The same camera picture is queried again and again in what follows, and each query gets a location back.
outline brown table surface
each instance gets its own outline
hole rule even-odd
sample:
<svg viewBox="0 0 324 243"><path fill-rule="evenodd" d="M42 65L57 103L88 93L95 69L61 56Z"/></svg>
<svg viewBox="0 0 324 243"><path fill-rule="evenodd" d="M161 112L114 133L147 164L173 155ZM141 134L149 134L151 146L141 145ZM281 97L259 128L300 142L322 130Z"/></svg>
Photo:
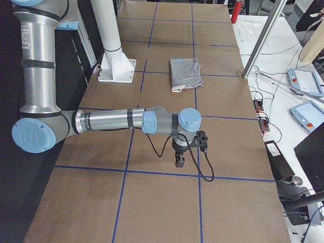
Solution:
<svg viewBox="0 0 324 243"><path fill-rule="evenodd" d="M124 2L117 22L133 82L94 75L80 108L198 109L216 179L188 152L176 168L171 143L158 158L139 130L69 137L25 242L290 242L227 7ZM170 58L197 58L204 86L171 93Z"/></svg>

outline white desk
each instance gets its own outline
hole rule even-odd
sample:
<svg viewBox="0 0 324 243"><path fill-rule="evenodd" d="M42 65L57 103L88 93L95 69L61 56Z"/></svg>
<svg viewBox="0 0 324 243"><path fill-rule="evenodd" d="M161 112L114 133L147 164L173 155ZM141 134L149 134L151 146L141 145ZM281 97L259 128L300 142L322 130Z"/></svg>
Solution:
<svg viewBox="0 0 324 243"><path fill-rule="evenodd" d="M237 23L239 21L256 21L265 23L267 17L263 16L243 16L240 15L238 17ZM240 37L238 24L233 25L235 37L238 43L238 47L241 54L241 59L243 65L245 66L249 55L242 54L251 54L256 41L257 40L242 40ZM281 52L285 49L291 48L293 45L297 44L298 41L289 27L287 21L284 17L280 17L272 30L269 38L267 40L266 46L262 50L261 53L274 53ZM260 55L259 59L256 62L256 65L260 68L261 71L265 71L268 73L277 73L277 72L286 72L289 68L296 68L298 55L301 51L300 45L296 45L290 50L287 50L280 54L273 55ZM304 66L307 63L298 62L298 67ZM315 70L313 65L308 65L304 67L304 69ZM276 74L272 75L276 79L281 79L281 81L288 84L288 76L286 74ZM250 75L248 78L249 86L255 87L258 91L256 83L256 76ZM257 77L259 88L266 90L270 93L274 93L277 88L277 83L258 75ZM260 91L264 98L272 98L270 94ZM303 179L303 185L307 188L312 188L309 180L307 179L303 169L301 168L296 155L294 153L294 147L296 147L307 135L309 134L304 128L302 128L299 123L291 116L289 112L289 108L306 102L309 100L308 97L300 97L295 95L291 90L283 85L279 86L276 93L275 98L273 100L271 112L270 112L270 100L265 100L263 107L265 112L270 115L270 122L276 125L282 132L282 139L277 143L279 149L282 151L284 157L288 161L289 165L292 167L295 174ZM264 141L274 140L278 141L280 138L279 131L270 125L270 132L266 133L263 137ZM305 232L307 225L293 226L289 219L286 218L287 227L289 230L289 235L291 238L291 242L297 243L300 242L303 233ZM324 242L324 225L322 226L311 226L308 231L307 239L305 242L308 243L322 243Z"/></svg>

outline gray towel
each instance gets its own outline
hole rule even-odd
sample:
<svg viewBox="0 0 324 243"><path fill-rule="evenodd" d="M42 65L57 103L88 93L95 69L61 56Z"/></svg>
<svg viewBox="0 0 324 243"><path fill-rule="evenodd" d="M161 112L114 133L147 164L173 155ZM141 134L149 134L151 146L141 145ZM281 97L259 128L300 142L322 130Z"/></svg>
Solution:
<svg viewBox="0 0 324 243"><path fill-rule="evenodd" d="M171 64L171 91L181 92L182 89L192 89L197 86L203 86L203 80L200 76L200 64L195 59L170 59Z"/></svg>

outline red object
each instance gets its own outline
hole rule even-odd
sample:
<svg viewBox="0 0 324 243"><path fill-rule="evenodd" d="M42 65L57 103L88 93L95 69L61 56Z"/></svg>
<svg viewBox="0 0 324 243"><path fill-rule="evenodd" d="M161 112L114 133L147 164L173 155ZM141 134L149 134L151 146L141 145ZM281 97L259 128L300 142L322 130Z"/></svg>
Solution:
<svg viewBox="0 0 324 243"><path fill-rule="evenodd" d="M234 10L232 13L232 18L231 18L232 24L236 23L236 20L237 20L239 12L241 10L241 7L242 7L242 0L236 0Z"/></svg>

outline blue joint cap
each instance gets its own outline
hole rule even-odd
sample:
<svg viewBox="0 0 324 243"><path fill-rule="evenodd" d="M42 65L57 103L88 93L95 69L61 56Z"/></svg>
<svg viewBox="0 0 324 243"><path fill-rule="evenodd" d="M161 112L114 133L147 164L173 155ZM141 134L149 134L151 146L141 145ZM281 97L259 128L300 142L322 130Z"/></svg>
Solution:
<svg viewBox="0 0 324 243"><path fill-rule="evenodd" d="M183 109L179 115L179 124L189 132L197 132L201 124L201 114L193 108Z"/></svg>
<svg viewBox="0 0 324 243"><path fill-rule="evenodd" d="M157 119L154 111L145 111L142 116L142 132L154 134L157 128Z"/></svg>
<svg viewBox="0 0 324 243"><path fill-rule="evenodd" d="M58 29L58 30L77 30L78 25L79 25L78 20L76 20L74 22L62 22L56 27L56 29Z"/></svg>
<svg viewBox="0 0 324 243"><path fill-rule="evenodd" d="M37 4L40 4L44 0L10 0L12 3L23 6L23 7L32 7Z"/></svg>
<svg viewBox="0 0 324 243"><path fill-rule="evenodd" d="M53 130L41 120L23 118L11 130L14 142L29 153L41 153L51 149L56 143Z"/></svg>

